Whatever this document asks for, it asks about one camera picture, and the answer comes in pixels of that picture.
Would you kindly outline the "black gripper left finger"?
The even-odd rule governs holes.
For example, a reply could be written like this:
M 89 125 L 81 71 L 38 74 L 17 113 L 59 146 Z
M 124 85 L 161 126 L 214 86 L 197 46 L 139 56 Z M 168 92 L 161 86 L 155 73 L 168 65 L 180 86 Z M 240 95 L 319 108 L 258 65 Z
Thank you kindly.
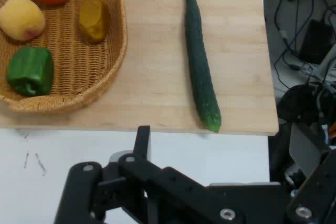
M 173 168 L 147 159 L 150 127 L 140 126 L 133 151 L 102 167 L 74 165 L 68 173 L 55 223 L 104 223 L 122 208 L 138 223 L 244 223 L 241 209 Z

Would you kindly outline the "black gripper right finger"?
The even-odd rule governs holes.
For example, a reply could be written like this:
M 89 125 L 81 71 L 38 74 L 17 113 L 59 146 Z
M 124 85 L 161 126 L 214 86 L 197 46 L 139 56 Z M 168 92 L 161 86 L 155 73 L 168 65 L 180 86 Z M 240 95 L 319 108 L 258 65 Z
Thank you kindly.
M 290 223 L 335 223 L 335 150 L 304 181 L 286 215 Z

